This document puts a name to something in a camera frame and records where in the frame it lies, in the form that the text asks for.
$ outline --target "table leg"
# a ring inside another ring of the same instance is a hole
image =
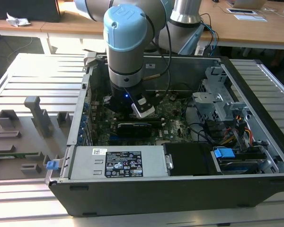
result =
[[[195,55],[202,56],[204,54],[205,47],[206,47],[206,45],[198,42],[197,48],[195,49]]]
[[[251,48],[245,48],[244,52],[243,52],[243,57],[247,57],[247,55],[249,54]]]
[[[40,41],[45,54],[54,54],[49,38],[40,38]]]

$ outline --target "floor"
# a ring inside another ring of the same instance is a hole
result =
[[[80,48],[79,40],[66,40],[61,42],[61,40],[51,40],[54,49],[58,53],[67,53],[69,51],[69,46],[72,47],[71,52],[74,54],[76,49],[74,46],[77,46],[77,53],[84,53]],[[9,65],[13,62],[16,55],[18,53],[39,53],[42,54],[43,49],[38,38],[29,38],[29,37],[14,37],[14,36],[4,36],[0,37],[0,78],[5,73]],[[220,50],[216,50],[214,55],[219,56],[221,53],[225,53],[225,48],[221,48]],[[262,49],[252,49],[249,53],[248,57],[242,56],[243,50],[240,48],[233,48],[230,51],[228,50],[227,55],[233,59],[260,59],[267,67],[270,66],[270,62],[274,57],[274,50],[265,50],[263,52]],[[280,67],[274,72],[277,78],[284,84],[284,60],[280,64]]]

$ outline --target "sticker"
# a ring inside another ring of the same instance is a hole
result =
[[[107,152],[107,149],[101,149],[101,148],[93,149],[93,155],[105,155],[106,152]]]
[[[1,156],[0,159],[15,159],[14,156]]]
[[[146,64],[147,69],[154,69],[156,68],[156,64]]]
[[[106,151],[105,166],[105,176],[107,178],[143,176],[142,156],[140,151]]]

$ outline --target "aluminum profile table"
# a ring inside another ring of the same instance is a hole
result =
[[[232,62],[284,132],[284,87],[262,64]],[[15,109],[20,116],[30,115],[23,102],[26,96],[36,95],[41,97],[40,105],[49,114],[61,110],[73,113],[83,72],[80,55],[19,54],[0,80],[0,110]],[[221,223],[236,227],[284,227],[284,192],[247,209],[72,218],[44,179],[0,181],[0,227],[187,227]]]

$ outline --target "paper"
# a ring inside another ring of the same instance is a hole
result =
[[[8,15],[8,18],[6,19],[6,21],[10,25],[13,25],[15,27],[30,25],[29,21],[26,18],[15,18],[15,17],[10,16],[8,13],[7,15]]]
[[[246,16],[246,15],[234,15],[238,20],[252,20],[252,21],[267,21],[263,17],[258,16]]]

